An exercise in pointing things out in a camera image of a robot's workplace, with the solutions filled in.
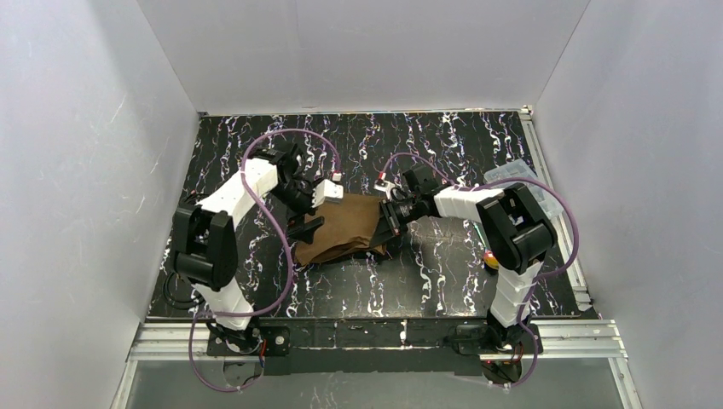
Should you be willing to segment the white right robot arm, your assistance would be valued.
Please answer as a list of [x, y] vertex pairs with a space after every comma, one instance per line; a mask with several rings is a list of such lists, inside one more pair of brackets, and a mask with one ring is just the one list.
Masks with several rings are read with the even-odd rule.
[[480, 341], [490, 349], [517, 345], [529, 314], [529, 291], [547, 253], [558, 241], [555, 227], [530, 190], [538, 182], [512, 177], [480, 187], [461, 187], [438, 181], [422, 166], [403, 176], [406, 189], [387, 181], [384, 175], [374, 184], [386, 197], [379, 205], [379, 222], [370, 245], [400, 236], [407, 232], [410, 222], [423, 217], [480, 224], [498, 262], [495, 297]]

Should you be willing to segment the brown woven cloth napkin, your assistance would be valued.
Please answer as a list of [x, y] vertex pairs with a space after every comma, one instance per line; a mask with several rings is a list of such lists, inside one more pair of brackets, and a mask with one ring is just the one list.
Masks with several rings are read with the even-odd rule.
[[384, 255], [387, 245], [371, 245], [381, 201], [376, 196], [346, 193], [337, 204], [322, 204], [316, 214], [324, 218], [324, 223], [316, 229], [312, 243], [295, 244], [294, 261], [307, 266], [368, 251]]

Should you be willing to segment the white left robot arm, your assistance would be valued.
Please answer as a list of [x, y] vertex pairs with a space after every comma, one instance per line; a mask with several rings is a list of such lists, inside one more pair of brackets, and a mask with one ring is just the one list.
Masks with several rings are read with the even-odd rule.
[[238, 350], [255, 349], [262, 341], [252, 324], [253, 307], [235, 278], [239, 265], [235, 235], [245, 215], [267, 194], [286, 206], [288, 241], [312, 243], [324, 217], [315, 212], [323, 204], [341, 201], [342, 174], [328, 179], [304, 176], [304, 155], [295, 143], [257, 148], [240, 170], [216, 192], [198, 203], [176, 208], [171, 234], [171, 269], [202, 296], [214, 313], [210, 330]]

